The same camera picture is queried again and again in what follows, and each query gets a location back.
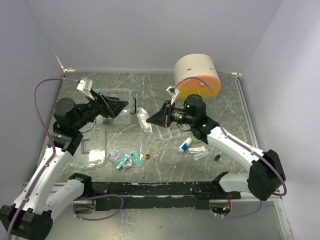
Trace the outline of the clear plastic storage box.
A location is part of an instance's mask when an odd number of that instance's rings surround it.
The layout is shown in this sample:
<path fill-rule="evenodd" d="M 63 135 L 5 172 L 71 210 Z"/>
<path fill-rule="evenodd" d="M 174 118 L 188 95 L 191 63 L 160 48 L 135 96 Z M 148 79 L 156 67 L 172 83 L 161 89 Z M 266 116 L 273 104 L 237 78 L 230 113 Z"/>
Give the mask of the clear plastic storage box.
<path fill-rule="evenodd" d="M 132 123 L 132 115 L 136 110 L 136 99 L 129 88 L 96 88 L 97 93 L 102 93 L 107 97 L 116 97 L 121 101 L 127 101 L 128 105 L 119 113 L 116 118 L 104 118 L 98 116 L 96 118 L 98 124 L 105 125 L 130 125 Z"/>

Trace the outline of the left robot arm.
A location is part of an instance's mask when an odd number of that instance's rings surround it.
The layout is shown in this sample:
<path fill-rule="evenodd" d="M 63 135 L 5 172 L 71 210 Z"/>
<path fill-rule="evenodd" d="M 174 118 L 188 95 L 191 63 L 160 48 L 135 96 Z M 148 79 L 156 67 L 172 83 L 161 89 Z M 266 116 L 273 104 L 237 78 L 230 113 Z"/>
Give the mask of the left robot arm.
<path fill-rule="evenodd" d="M 73 158 L 83 140 L 80 131 L 96 117 L 116 118 L 129 104 L 118 97 L 92 92 L 87 103 L 76 104 L 72 98 L 62 98 L 54 110 L 53 133 L 42 161 L 31 180 L 11 205 L 0 209 L 0 221 L 12 236 L 27 240 L 44 240 L 54 219 L 75 199 L 89 199 L 94 192 L 92 178 L 82 173 L 72 174 L 66 185 L 50 195 L 58 176 Z"/>

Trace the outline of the clear compartment tray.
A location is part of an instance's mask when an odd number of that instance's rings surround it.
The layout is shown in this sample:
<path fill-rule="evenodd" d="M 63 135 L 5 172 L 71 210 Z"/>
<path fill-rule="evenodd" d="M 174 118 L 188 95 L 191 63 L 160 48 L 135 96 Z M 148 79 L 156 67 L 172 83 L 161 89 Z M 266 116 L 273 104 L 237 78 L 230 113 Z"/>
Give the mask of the clear compartment tray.
<path fill-rule="evenodd" d="M 172 123 L 169 127 L 157 126 L 160 139 L 169 141 L 178 137 L 186 136 L 191 133 L 190 126 L 187 124 Z"/>

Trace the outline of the teal bandage packet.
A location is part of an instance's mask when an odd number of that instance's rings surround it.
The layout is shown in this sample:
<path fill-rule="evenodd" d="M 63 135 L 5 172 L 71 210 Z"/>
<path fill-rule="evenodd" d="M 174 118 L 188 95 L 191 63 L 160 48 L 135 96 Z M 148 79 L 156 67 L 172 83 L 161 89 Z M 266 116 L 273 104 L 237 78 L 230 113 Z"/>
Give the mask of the teal bandage packet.
<path fill-rule="evenodd" d="M 142 162 L 139 152 L 134 151 L 130 154 L 125 154 L 115 166 L 118 170 L 123 169 L 124 171 L 141 167 Z"/>

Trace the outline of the white gauze packet blue print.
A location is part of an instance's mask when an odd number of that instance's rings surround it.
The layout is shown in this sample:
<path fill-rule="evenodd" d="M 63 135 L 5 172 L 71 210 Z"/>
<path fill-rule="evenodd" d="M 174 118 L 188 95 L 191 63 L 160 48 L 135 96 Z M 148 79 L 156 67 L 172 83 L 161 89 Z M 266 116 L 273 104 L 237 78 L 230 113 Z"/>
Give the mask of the white gauze packet blue print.
<path fill-rule="evenodd" d="M 148 112 L 143 107 L 138 107 L 137 109 L 137 119 L 140 124 L 141 129 L 146 133 L 153 133 L 152 126 L 150 123 L 147 122 L 149 118 Z"/>

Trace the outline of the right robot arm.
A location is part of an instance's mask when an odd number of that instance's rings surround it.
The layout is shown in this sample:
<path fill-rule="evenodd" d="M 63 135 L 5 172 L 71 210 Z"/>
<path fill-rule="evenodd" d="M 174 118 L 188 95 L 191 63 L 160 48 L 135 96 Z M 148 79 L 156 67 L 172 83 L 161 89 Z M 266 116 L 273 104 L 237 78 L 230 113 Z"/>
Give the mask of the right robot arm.
<path fill-rule="evenodd" d="M 280 157 L 274 150 L 258 149 L 227 132 L 207 115 L 206 103 L 197 94 L 189 95 L 182 108 L 165 101 L 146 121 L 164 128 L 172 123 L 189 125 L 195 138 L 217 147 L 242 164 L 245 173 L 223 172 L 212 181 L 212 193 L 218 199 L 231 192 L 245 192 L 266 201 L 286 181 Z"/>

